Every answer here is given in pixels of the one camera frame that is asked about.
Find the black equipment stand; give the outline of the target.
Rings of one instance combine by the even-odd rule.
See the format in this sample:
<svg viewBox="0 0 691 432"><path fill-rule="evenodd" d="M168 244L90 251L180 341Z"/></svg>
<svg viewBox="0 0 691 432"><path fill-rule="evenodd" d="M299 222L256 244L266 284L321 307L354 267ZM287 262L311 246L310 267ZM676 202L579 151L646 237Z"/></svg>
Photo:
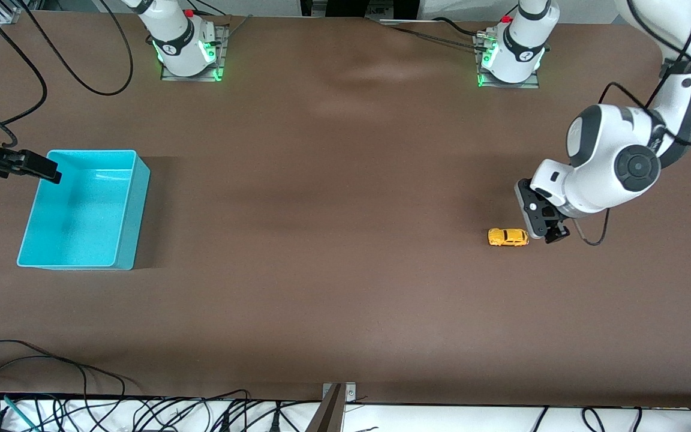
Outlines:
<svg viewBox="0 0 691 432"><path fill-rule="evenodd" d="M373 2L390 3L394 19L414 20L419 14L420 0L297 0L304 16L313 15L315 2L325 2L325 17L366 17Z"/></svg>

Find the aluminium profile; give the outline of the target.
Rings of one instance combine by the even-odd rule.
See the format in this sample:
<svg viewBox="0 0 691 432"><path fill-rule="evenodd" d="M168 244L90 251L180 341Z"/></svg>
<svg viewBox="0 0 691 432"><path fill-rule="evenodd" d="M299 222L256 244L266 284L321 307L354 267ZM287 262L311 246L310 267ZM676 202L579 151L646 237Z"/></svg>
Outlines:
<svg viewBox="0 0 691 432"><path fill-rule="evenodd" d="M43 4L44 0L0 0L0 25L16 23L24 11L23 5L29 10L38 10Z"/></svg>

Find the turquoise plastic bin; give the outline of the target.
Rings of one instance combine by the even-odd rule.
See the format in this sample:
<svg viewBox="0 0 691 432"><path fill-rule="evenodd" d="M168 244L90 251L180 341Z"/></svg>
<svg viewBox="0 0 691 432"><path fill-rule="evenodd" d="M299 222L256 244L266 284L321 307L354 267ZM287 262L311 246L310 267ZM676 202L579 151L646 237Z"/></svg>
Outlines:
<svg viewBox="0 0 691 432"><path fill-rule="evenodd" d="M53 271L134 267L151 171L132 149L53 149L61 182L38 183L17 265Z"/></svg>

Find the yellow beetle toy car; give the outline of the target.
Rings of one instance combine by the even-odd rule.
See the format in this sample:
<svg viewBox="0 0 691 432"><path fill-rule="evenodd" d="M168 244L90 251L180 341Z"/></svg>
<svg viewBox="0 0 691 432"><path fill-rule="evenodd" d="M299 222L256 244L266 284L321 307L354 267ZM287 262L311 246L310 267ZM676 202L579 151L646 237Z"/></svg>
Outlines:
<svg viewBox="0 0 691 432"><path fill-rule="evenodd" d="M496 247L523 247L529 243L529 235L524 229L489 229L488 244Z"/></svg>

